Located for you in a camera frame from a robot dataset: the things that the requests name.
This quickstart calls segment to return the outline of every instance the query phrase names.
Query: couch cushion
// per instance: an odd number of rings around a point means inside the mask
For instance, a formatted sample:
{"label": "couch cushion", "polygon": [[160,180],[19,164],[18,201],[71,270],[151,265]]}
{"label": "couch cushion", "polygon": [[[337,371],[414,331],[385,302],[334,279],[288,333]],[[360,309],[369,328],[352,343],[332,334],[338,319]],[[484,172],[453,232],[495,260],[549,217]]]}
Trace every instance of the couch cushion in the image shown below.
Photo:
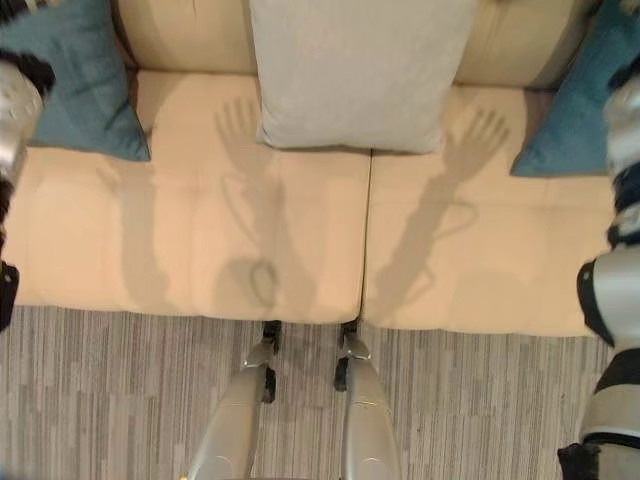
{"label": "couch cushion", "polygon": [[548,87],[567,70],[600,0],[479,0],[457,80]]}
{"label": "couch cushion", "polygon": [[138,79],[150,164],[29,152],[7,226],[19,303],[353,319],[370,156],[255,145],[250,77]]}
{"label": "couch cushion", "polygon": [[584,334],[575,278],[606,248],[606,178],[509,176],[549,98],[454,88],[441,154],[376,155],[364,319],[380,327]]}
{"label": "couch cushion", "polygon": [[248,0],[112,0],[142,68],[256,73]]}
{"label": "couch cushion", "polygon": [[[548,86],[565,71],[599,0],[479,0],[458,81]],[[248,0],[114,0],[148,69],[256,72]]]}

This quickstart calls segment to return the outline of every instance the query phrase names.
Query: teal pillow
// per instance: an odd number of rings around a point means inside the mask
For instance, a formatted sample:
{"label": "teal pillow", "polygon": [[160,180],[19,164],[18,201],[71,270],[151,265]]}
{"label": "teal pillow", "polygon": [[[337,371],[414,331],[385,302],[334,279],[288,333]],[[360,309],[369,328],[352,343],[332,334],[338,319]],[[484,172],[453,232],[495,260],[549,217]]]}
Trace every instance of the teal pillow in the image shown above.
{"label": "teal pillow", "polygon": [[149,160],[114,43],[109,0],[40,10],[1,28],[0,42],[3,49],[46,60],[56,75],[32,145]]}
{"label": "teal pillow", "polygon": [[516,176],[606,173],[607,83],[640,53],[640,19],[605,0],[571,73],[533,140],[516,159]]}

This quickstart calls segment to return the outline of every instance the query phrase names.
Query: floor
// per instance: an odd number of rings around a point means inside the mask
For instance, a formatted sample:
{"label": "floor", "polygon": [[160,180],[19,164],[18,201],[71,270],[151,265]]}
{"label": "floor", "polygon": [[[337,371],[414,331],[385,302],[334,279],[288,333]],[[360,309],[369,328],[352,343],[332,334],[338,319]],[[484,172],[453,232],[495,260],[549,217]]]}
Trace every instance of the floor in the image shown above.
{"label": "floor", "polygon": [[[0,338],[0,465],[36,479],[173,479],[260,325],[18,309]],[[285,325],[254,476],[337,479],[336,326]],[[595,339],[365,328],[406,479],[560,478],[609,352]]]}

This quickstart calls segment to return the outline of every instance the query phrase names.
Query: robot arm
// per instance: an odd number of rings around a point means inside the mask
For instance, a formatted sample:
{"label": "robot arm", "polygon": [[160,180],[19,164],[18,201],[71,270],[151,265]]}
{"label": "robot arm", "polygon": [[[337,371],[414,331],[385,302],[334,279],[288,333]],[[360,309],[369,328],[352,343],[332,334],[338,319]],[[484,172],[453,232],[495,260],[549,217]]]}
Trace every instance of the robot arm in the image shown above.
{"label": "robot arm", "polygon": [[[0,0],[0,25],[56,3],[54,0]],[[0,254],[5,240],[4,221],[26,160],[26,145],[54,81],[53,70],[47,63],[33,55],[0,49]],[[11,321],[18,279],[18,270],[1,262],[0,332]]]}
{"label": "robot arm", "polygon": [[582,267],[578,297],[585,323],[615,355],[587,408],[581,443],[558,451],[565,480],[640,478],[640,55],[611,87],[612,250]]}

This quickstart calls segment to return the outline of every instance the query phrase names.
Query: back cushion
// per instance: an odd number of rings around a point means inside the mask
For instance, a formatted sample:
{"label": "back cushion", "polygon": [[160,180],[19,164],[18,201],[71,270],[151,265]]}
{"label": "back cushion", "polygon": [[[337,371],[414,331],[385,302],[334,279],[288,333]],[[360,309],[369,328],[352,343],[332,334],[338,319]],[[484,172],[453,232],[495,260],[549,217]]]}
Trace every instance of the back cushion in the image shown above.
{"label": "back cushion", "polygon": [[112,1],[141,68],[256,72],[248,0]]}
{"label": "back cushion", "polygon": [[[142,68],[255,73],[248,0],[113,0]],[[478,0],[457,80],[553,85],[599,0]]]}
{"label": "back cushion", "polygon": [[600,0],[479,0],[456,80],[555,86],[567,71]]}

